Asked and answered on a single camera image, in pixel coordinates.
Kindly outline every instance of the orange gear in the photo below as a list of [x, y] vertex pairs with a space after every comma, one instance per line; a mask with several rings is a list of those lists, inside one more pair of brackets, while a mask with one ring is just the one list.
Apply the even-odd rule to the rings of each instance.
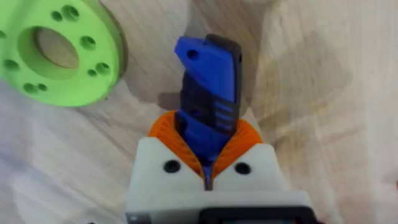
[[[174, 127], [175, 113], [176, 111], [170, 111], [161, 116], [153, 125], [148, 136], [158, 138], [187, 166], [204, 179], [200, 161]], [[227, 142], [213, 166], [212, 179], [257, 143], [262, 143], [260, 135], [249, 123], [240, 119], [236, 133]]]

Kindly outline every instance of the dark navy part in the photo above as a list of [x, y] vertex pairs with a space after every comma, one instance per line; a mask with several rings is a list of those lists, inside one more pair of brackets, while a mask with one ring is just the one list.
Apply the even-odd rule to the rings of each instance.
[[175, 53], [186, 69], [175, 127], [210, 178], [239, 119], [241, 47], [217, 35], [181, 37]]

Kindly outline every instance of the wooden surface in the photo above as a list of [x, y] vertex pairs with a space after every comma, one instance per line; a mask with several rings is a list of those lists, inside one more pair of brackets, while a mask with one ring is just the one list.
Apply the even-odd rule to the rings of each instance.
[[244, 49], [244, 92], [326, 223], [398, 223], [398, 2], [104, 0], [129, 63], [107, 100], [56, 108], [0, 83], [1, 223], [123, 223], [134, 151], [176, 108], [178, 36]]

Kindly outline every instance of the green disc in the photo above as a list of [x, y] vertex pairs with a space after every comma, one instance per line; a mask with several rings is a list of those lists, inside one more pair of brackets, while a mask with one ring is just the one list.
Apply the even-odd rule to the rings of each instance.
[[[34, 35], [43, 28], [74, 46], [76, 68], [41, 53]], [[26, 96], [57, 106], [94, 103], [117, 82], [122, 60], [117, 25], [98, 1], [0, 1], [0, 77]]]

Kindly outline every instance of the black screw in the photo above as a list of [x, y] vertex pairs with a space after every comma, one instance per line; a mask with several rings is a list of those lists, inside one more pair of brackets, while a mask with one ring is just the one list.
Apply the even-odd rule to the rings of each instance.
[[176, 160], [169, 160], [163, 166], [163, 170], [168, 172], [169, 174], [176, 173], [180, 169], [181, 169], [181, 164], [179, 161]]
[[247, 163], [240, 162], [235, 165], [235, 171], [242, 175], [248, 175], [251, 172], [251, 168]]

